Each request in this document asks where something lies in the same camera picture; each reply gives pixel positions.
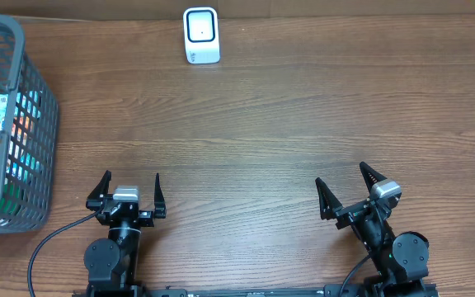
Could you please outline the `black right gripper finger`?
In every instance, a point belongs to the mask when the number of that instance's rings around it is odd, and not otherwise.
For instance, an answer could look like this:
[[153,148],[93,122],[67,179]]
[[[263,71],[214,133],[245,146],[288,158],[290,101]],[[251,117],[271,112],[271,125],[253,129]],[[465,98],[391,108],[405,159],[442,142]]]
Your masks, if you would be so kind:
[[342,203],[320,177],[315,179],[315,184],[319,196],[321,219],[335,219],[337,217],[336,213],[343,209]]
[[362,177],[364,178],[365,185],[368,189],[368,192],[371,192],[373,185],[386,180],[387,178],[375,171],[369,164],[366,162],[360,162],[360,172]]

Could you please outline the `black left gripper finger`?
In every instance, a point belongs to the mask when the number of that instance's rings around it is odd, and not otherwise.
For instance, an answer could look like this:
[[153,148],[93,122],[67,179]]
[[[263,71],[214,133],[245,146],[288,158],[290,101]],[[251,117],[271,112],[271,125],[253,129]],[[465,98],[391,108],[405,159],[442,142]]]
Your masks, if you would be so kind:
[[154,218],[165,219],[167,216],[167,207],[160,185],[160,176],[157,173],[154,184]]
[[88,209],[100,209],[103,206],[104,199],[109,193],[110,181],[111,172],[106,170],[101,180],[87,197],[86,207]]

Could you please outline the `teal wet wipes pack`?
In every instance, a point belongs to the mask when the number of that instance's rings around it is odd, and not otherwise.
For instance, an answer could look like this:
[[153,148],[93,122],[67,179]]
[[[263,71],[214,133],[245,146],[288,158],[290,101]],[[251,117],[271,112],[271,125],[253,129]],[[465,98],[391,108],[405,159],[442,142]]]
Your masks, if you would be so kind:
[[[28,96],[23,96],[20,92],[16,95],[16,108],[14,115],[18,114],[18,107],[26,109],[28,113],[36,118],[40,118],[40,101],[42,92],[30,91]],[[0,94],[0,123],[4,121],[7,110],[8,94]]]

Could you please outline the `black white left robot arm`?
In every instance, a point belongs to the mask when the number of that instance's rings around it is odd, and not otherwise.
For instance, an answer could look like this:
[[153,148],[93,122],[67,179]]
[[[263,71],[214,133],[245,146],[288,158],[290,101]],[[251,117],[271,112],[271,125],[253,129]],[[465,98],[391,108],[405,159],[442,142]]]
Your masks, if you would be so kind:
[[105,238],[92,242],[84,252],[88,271],[86,296],[148,296],[136,280],[141,229],[153,227],[167,215],[160,177],[155,177],[154,208],[142,210],[137,186],[118,186],[110,193],[111,172],[106,171],[88,195],[86,207],[109,228]]

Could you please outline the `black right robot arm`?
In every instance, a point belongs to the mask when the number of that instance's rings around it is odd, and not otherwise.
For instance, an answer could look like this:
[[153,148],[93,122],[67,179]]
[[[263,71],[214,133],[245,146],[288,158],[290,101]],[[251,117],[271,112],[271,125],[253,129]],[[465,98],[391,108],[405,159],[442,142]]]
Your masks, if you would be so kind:
[[423,281],[429,275],[428,239],[412,231],[396,235],[387,222],[401,200],[401,186],[365,162],[360,172],[369,194],[350,206],[344,206],[323,179],[315,179],[321,219],[334,220],[338,229],[351,228],[367,252],[340,285],[325,285],[324,294],[437,296],[436,285]]

